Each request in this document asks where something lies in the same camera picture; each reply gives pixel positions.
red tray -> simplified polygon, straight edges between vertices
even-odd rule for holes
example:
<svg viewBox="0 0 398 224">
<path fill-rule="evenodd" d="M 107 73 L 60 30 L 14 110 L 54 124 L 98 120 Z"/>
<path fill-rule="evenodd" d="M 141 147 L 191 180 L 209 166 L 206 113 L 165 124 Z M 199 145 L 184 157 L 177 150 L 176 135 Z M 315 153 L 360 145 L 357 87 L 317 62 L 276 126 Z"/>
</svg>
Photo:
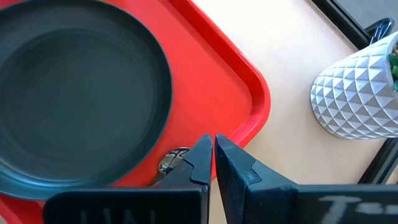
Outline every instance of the red tray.
<svg viewBox="0 0 398 224">
<path fill-rule="evenodd" d="M 0 7 L 18 0 L 0 0 Z M 244 147 L 265 124 L 271 100 L 262 75 L 190 0 L 107 0 L 152 31 L 169 60 L 174 98 L 169 122 L 153 151 L 116 187 L 145 186 L 163 156 L 193 146 L 203 134 L 225 134 Z M 212 178 L 215 178 L 213 161 Z M 9 224 L 42 223 L 41 206 L 0 196 Z"/>
</svg>

green plant leaf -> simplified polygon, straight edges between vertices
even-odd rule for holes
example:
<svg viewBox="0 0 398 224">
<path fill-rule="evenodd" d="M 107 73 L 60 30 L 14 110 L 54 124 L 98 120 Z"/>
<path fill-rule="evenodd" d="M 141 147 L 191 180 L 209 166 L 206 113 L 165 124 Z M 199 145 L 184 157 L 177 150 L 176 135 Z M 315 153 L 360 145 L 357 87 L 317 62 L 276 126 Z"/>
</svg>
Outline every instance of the green plant leaf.
<svg viewBox="0 0 398 224">
<path fill-rule="evenodd" d="M 396 78 L 398 78 L 398 66 L 394 66 L 394 67 L 392 68 L 392 74 L 394 74 L 394 76 L 395 76 Z"/>
<path fill-rule="evenodd" d="M 398 92 L 398 80 L 394 82 L 394 91 Z"/>
<path fill-rule="evenodd" d="M 391 66 L 398 66 L 398 57 L 394 54 L 388 55 L 388 61 L 390 61 Z"/>
</svg>

black frame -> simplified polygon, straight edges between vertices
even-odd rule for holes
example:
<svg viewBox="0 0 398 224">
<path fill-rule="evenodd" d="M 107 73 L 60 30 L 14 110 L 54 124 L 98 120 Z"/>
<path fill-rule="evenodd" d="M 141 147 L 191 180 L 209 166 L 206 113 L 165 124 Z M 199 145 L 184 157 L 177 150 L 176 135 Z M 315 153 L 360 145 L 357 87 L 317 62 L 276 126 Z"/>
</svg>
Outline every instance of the black frame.
<svg viewBox="0 0 398 224">
<path fill-rule="evenodd" d="M 358 50 L 371 43 L 371 36 L 336 1 L 312 0 Z M 385 184 L 398 164 L 398 139 L 388 138 L 372 163 L 359 180 L 359 184 Z"/>
</svg>

beige table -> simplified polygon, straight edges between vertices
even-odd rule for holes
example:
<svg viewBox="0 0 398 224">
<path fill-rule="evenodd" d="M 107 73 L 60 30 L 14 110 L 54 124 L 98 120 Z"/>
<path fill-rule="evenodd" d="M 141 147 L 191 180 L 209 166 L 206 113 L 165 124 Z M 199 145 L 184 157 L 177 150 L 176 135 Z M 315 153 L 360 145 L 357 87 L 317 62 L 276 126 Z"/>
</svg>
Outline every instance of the beige table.
<svg viewBox="0 0 398 224">
<path fill-rule="evenodd" d="M 314 78 L 356 51 L 310 1 L 194 0 L 261 71 L 271 90 L 271 115 L 246 147 L 267 166 L 300 184 L 353 184 L 384 139 L 338 139 L 310 109 Z M 225 222 L 213 182 L 210 223 Z"/>
</svg>

geometric textured pot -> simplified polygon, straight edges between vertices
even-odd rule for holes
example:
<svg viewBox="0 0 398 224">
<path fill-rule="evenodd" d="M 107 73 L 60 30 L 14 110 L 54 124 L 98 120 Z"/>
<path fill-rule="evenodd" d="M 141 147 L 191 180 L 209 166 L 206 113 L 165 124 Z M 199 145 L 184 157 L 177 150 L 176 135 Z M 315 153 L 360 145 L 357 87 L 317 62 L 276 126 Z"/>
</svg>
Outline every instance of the geometric textured pot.
<svg viewBox="0 0 398 224">
<path fill-rule="evenodd" d="M 395 32 L 324 70 L 311 87 L 318 122 L 346 139 L 398 137 L 398 93 L 388 55 Z"/>
</svg>

